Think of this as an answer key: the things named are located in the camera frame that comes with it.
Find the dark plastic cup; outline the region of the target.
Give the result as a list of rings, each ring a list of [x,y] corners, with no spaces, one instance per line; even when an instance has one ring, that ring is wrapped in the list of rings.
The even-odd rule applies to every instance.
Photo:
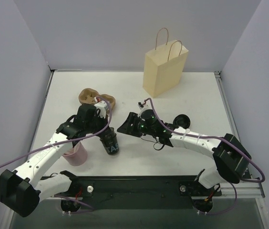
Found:
[[[119,144],[117,141],[117,135],[113,127],[106,128],[99,135],[100,141],[103,144],[107,154],[113,156],[119,152]]]

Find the black cup lid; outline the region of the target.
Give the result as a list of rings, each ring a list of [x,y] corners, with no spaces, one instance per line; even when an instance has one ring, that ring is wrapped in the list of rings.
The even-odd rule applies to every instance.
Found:
[[[191,121],[186,114],[179,114],[174,118],[173,124],[188,129],[191,125]]]

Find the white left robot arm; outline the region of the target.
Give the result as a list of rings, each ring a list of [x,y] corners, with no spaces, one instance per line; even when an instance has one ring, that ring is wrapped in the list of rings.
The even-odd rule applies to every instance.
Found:
[[[38,204],[58,193],[74,196],[79,184],[70,172],[61,172],[42,180],[45,172],[81,140],[99,136],[109,128],[112,109],[107,101],[82,104],[77,114],[60,124],[46,145],[25,163],[0,175],[0,202],[22,217],[30,215]]]

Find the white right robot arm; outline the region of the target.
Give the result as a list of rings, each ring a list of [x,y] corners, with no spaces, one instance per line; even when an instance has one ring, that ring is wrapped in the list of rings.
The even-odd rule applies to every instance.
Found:
[[[200,195],[205,194],[218,183],[238,184],[248,167],[248,159],[251,158],[232,134],[210,138],[180,126],[159,121],[151,109],[141,114],[130,112],[117,131],[134,137],[148,135],[162,145],[185,148],[213,159],[214,166],[202,169],[193,183],[194,191]]]

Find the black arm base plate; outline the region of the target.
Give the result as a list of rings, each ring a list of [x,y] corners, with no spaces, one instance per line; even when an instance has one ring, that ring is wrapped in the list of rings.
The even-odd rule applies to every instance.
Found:
[[[221,196],[220,188],[207,189],[195,176],[109,176],[77,177],[63,197],[75,198],[84,204],[62,200],[64,211],[91,206],[101,209],[187,209],[193,200]]]

